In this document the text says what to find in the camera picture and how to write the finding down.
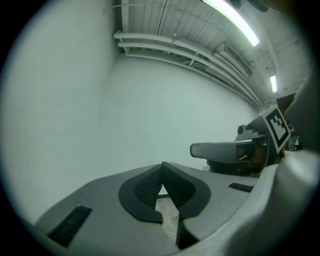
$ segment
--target ceiling light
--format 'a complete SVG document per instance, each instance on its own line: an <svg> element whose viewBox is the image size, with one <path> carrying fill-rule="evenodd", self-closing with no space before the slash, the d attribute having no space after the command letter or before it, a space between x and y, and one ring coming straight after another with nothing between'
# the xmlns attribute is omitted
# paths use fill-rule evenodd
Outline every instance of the ceiling light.
<svg viewBox="0 0 320 256"><path fill-rule="evenodd" d="M259 43L259 38L248 25L248 23L240 16L235 9L223 0L202 0L207 5L213 7L218 12L226 16L234 25L241 30L241 32L248 38L253 46Z"/></svg>
<svg viewBox="0 0 320 256"><path fill-rule="evenodd" d="M276 92L278 91L278 89L277 89L276 76L275 76L275 75L274 75L274 76L271 76L271 77L270 77L270 80L271 80L271 85L272 85L272 91L273 91L274 93L276 93Z"/></svg>

